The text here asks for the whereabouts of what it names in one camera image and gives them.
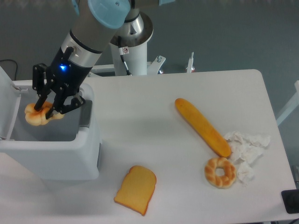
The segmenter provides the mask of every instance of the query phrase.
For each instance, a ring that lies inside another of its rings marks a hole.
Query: toast slice
[[[145,215],[157,182],[156,175],[142,166],[133,166],[125,176],[114,201]]]

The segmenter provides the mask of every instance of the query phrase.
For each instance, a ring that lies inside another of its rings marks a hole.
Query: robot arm
[[[162,5],[174,0],[80,0],[80,14],[66,39],[59,48],[50,66],[33,66],[32,87],[39,99],[35,110],[41,109],[48,95],[56,93],[53,111],[65,114],[85,103],[79,96],[79,88],[95,65],[131,9]],[[73,96],[70,105],[64,105],[67,97]]]

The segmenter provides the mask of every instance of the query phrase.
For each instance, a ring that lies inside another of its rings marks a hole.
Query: white table
[[[256,70],[87,78],[103,138],[100,176],[43,181],[0,154],[0,222],[6,224],[233,224],[295,219],[280,195],[295,189],[262,75]],[[216,189],[204,166],[216,154],[182,119],[176,98],[192,102],[221,134],[267,133],[271,145],[244,187]],[[133,165],[157,176],[147,214],[114,203]]]

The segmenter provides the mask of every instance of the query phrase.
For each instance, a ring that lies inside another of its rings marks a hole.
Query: bagel
[[[224,175],[218,176],[215,173],[217,168],[222,168]],[[205,176],[211,185],[217,188],[227,189],[236,180],[236,169],[234,165],[224,157],[212,158],[205,166]]]
[[[46,125],[50,120],[54,119],[62,119],[64,117],[64,114],[54,114],[51,118],[46,119],[46,113],[50,110],[52,107],[52,103],[44,102],[42,105],[42,108],[40,111],[36,111],[34,109],[35,104],[28,104],[25,108],[25,119],[26,121],[33,126],[39,126],[39,125]]]

